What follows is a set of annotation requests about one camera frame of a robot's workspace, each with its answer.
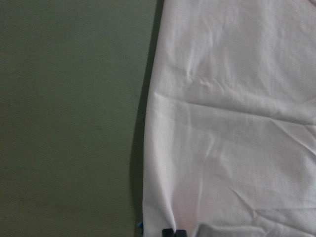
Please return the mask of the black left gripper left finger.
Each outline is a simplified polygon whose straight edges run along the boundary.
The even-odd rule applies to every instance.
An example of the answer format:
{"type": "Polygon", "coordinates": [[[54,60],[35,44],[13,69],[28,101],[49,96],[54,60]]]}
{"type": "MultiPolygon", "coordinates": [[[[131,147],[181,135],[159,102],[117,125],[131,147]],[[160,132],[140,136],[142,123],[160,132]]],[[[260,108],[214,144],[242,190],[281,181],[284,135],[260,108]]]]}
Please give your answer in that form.
{"type": "Polygon", "coordinates": [[[173,229],[163,229],[161,234],[162,237],[175,237],[175,232],[173,229]]]}

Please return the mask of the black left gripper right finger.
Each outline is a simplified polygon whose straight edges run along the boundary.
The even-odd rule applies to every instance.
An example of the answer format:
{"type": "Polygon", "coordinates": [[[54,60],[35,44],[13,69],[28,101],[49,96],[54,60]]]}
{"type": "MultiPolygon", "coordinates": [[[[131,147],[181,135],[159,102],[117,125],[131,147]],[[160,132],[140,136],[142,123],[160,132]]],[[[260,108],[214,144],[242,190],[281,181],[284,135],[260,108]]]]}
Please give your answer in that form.
{"type": "Polygon", "coordinates": [[[186,230],[176,230],[176,237],[187,237],[186,230]]]}

